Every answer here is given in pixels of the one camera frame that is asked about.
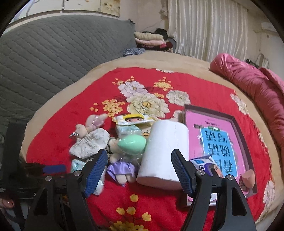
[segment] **plush bunny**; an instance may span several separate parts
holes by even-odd
[[[77,124],[75,126],[76,130],[73,132],[69,137],[70,138],[84,138],[88,133],[96,130],[97,128],[101,127],[106,118],[108,117],[107,114],[101,114],[101,115],[90,115],[86,119],[86,124]]]
[[[96,130],[97,128],[101,127],[105,120],[107,119],[107,114],[101,114],[101,115],[90,115],[86,120],[86,130],[88,133],[90,133],[93,130]]]
[[[110,165],[108,166],[108,174],[116,180],[120,185],[125,185],[128,181],[133,183],[136,181],[135,166],[132,163],[121,161],[123,152],[118,147],[118,140],[113,138],[108,142],[110,151],[113,153],[110,158]]]
[[[76,139],[69,153],[85,159],[104,149],[109,140],[109,133],[100,126],[104,124],[106,118],[107,114],[90,115],[86,120],[86,126],[77,124],[75,132],[69,136]]]

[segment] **red blanket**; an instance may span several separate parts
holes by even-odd
[[[33,139],[27,152],[28,162],[65,164],[70,169],[68,151],[74,141],[68,136],[75,125],[84,124],[90,114],[109,116],[144,112],[161,119],[173,117],[182,104],[189,103],[233,115],[246,139],[253,160],[258,193],[248,199],[255,220],[264,210],[264,190],[271,179],[267,148],[260,141],[259,130],[236,102],[234,90],[192,75],[155,69],[118,68],[104,75],[70,100],[48,120]],[[114,133],[108,118],[104,129]],[[88,205],[98,225],[112,230],[178,231],[188,210],[176,202],[180,192],[163,191],[137,183],[117,185],[107,176],[101,195],[88,198]],[[214,211],[211,207],[204,230],[210,230]]]

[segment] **paper towel roll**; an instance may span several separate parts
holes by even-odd
[[[188,160],[188,128],[170,120],[155,122],[142,157],[137,182],[165,190],[180,190],[181,185],[171,161],[174,149],[179,149]]]

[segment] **stack of folded clothes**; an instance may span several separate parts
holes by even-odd
[[[173,52],[173,45],[167,40],[168,35],[164,29],[157,29],[154,33],[148,31],[135,31],[134,37],[138,48],[144,48],[145,50]]]

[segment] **gray quilted mattress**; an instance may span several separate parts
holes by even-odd
[[[0,135],[29,120],[56,93],[97,65],[136,47],[130,21],[64,15],[21,25],[0,38]]]

